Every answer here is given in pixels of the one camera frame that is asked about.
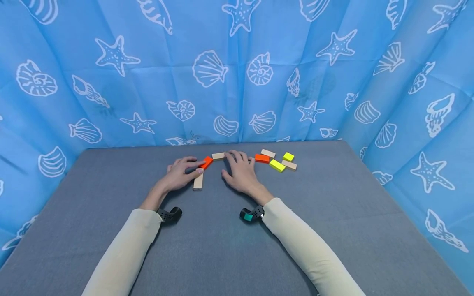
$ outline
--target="right hand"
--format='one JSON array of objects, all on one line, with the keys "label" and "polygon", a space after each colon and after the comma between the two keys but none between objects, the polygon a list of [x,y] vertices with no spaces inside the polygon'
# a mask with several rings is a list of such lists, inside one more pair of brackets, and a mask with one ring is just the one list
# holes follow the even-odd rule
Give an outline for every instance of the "right hand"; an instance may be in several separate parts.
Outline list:
[{"label": "right hand", "polygon": [[255,158],[248,157],[244,152],[237,152],[235,150],[226,152],[225,157],[230,164],[232,176],[227,171],[222,170],[222,178],[224,178],[229,186],[247,194],[261,206],[264,206],[273,198],[265,186],[257,180],[254,171]]}]

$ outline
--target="hand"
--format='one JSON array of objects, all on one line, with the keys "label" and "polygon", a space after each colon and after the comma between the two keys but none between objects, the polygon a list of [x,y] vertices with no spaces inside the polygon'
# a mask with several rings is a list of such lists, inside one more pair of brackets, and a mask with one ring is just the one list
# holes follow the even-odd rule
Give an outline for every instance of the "hand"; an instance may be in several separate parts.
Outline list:
[{"label": "hand", "polygon": [[222,170],[222,177],[229,186],[247,194],[261,206],[264,206],[273,198],[265,186],[257,180],[254,171],[255,158],[248,157],[244,152],[237,152],[235,150],[226,152],[225,156],[230,164],[232,177],[225,170]]},{"label": "hand", "polygon": [[156,182],[153,188],[151,188],[140,208],[157,211],[168,192],[181,189],[191,180],[199,177],[204,172],[204,169],[198,168],[187,175],[184,173],[188,168],[194,168],[205,164],[205,161],[196,160],[196,157],[186,156],[178,158],[172,165],[169,165],[167,168],[167,174],[161,178],[161,180]]}]

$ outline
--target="starfish print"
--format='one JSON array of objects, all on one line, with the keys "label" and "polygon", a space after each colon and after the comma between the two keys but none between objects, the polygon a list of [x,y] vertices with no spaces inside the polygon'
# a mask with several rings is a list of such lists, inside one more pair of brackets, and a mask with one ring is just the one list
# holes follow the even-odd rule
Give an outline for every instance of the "starfish print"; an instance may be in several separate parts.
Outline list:
[{"label": "starfish print", "polygon": [[237,0],[235,6],[230,4],[222,5],[222,11],[232,16],[232,28],[230,28],[229,33],[231,37],[240,27],[250,33],[250,17],[261,1],[262,0],[252,0],[248,2],[247,0]]},{"label": "starfish print", "polygon": [[298,107],[298,110],[303,114],[303,116],[301,116],[300,121],[303,121],[305,119],[309,119],[309,120],[311,120],[312,123],[315,123],[316,122],[316,115],[326,111],[326,109],[316,109],[317,105],[318,105],[318,102],[314,101],[311,104],[311,106],[309,106],[308,108]]},{"label": "starfish print", "polygon": [[340,55],[347,55],[351,56],[354,55],[356,52],[348,48],[349,42],[351,42],[352,38],[357,34],[357,29],[352,30],[346,36],[339,38],[335,32],[331,33],[331,42],[328,46],[323,48],[320,52],[316,54],[317,57],[323,56],[325,54],[329,55],[329,64],[332,66],[337,60],[337,57]]},{"label": "starfish print", "polygon": [[125,69],[123,66],[125,64],[140,64],[141,60],[133,56],[128,56],[124,52],[123,45],[125,44],[125,39],[122,35],[117,37],[114,45],[108,45],[104,41],[96,38],[95,42],[102,49],[102,56],[95,62],[98,66],[112,65],[117,69],[117,71],[125,77]]},{"label": "starfish print", "polygon": [[439,183],[449,190],[454,190],[454,185],[439,175],[439,172],[447,165],[446,161],[437,161],[430,163],[426,159],[425,153],[421,152],[418,158],[419,165],[411,169],[410,172],[415,176],[420,176],[426,193],[431,192],[434,183]]},{"label": "starfish print", "polygon": [[133,133],[136,134],[139,131],[146,131],[149,133],[154,134],[155,132],[151,129],[150,125],[155,125],[156,121],[154,120],[142,120],[140,115],[137,112],[133,113],[133,120],[132,119],[125,119],[121,118],[121,122],[131,125],[133,128]]},{"label": "starfish print", "polygon": [[434,24],[431,28],[426,31],[427,34],[431,34],[442,28],[448,28],[449,25],[455,20],[459,13],[466,8],[467,0],[460,0],[456,6],[451,7],[449,5],[438,4],[433,6],[433,11],[441,15],[441,19]]}]

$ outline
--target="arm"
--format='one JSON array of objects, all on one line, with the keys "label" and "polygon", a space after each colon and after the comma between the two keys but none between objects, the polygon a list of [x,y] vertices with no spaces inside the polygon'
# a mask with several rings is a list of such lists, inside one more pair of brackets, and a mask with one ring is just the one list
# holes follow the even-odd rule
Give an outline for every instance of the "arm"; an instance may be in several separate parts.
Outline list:
[{"label": "arm", "polygon": [[202,164],[204,161],[196,161],[195,157],[184,157],[168,166],[167,174],[153,186],[140,208],[132,211],[110,244],[82,296],[127,296],[130,293],[163,221],[156,211],[168,192],[184,187],[203,172],[197,169],[186,175],[185,170]]},{"label": "arm", "polygon": [[233,156],[227,153],[226,157],[232,177],[224,170],[222,177],[232,188],[246,193],[264,207],[263,222],[316,289],[326,296],[365,296],[324,240],[258,182],[254,171],[255,159],[247,157],[243,152],[230,152]]}]

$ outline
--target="yellow block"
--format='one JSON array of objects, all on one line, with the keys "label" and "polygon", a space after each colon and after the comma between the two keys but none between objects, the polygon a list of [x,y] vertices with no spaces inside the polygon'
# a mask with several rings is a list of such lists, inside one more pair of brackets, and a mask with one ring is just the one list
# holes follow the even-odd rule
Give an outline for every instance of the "yellow block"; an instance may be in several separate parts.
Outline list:
[{"label": "yellow block", "polygon": [[285,155],[283,155],[283,159],[286,160],[286,161],[289,161],[289,162],[292,162],[293,161],[293,158],[295,158],[295,156],[289,152],[285,153]]},{"label": "yellow block", "polygon": [[272,161],[270,161],[269,165],[274,168],[275,170],[279,171],[279,172],[282,172],[285,170],[285,166],[282,165],[281,163],[279,163],[278,161],[276,161],[275,159],[272,159]]}]

